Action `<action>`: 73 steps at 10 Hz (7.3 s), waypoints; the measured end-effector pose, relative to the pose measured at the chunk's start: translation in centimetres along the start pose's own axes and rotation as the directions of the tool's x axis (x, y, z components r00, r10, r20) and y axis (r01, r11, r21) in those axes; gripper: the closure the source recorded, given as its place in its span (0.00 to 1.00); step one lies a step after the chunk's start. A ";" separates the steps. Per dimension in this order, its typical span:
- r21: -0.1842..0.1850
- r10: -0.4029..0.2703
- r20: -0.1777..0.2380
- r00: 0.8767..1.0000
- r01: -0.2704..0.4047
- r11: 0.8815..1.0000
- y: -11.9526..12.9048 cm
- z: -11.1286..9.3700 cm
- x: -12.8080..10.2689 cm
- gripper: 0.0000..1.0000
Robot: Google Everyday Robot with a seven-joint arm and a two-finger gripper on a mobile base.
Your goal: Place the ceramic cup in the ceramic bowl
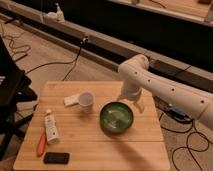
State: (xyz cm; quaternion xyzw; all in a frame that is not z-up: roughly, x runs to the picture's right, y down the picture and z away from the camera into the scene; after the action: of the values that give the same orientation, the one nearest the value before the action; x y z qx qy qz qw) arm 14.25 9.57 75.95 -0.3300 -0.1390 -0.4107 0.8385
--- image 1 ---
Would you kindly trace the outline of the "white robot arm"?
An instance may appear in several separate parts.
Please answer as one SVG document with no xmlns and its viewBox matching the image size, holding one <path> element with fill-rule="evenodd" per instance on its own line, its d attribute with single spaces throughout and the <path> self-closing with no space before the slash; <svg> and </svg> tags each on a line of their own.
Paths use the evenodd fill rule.
<svg viewBox="0 0 213 171">
<path fill-rule="evenodd" d="M 151 73 L 149 60 L 138 54 L 118 66 L 123 80 L 121 96 L 131 101 L 140 98 L 142 89 L 199 120 L 213 131 L 213 94 Z"/>
</svg>

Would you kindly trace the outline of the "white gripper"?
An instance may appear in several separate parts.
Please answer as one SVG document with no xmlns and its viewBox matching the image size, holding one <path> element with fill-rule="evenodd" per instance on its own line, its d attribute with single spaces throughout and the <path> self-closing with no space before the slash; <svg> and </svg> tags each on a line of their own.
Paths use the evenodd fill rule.
<svg viewBox="0 0 213 171">
<path fill-rule="evenodd" d="M 123 84 L 121 88 L 121 95 L 118 96 L 117 100 L 121 101 L 127 99 L 135 101 L 133 105 L 138 109 L 140 113 L 144 112 L 145 106 L 142 101 L 137 101 L 141 96 L 142 89 L 132 84 Z"/>
</svg>

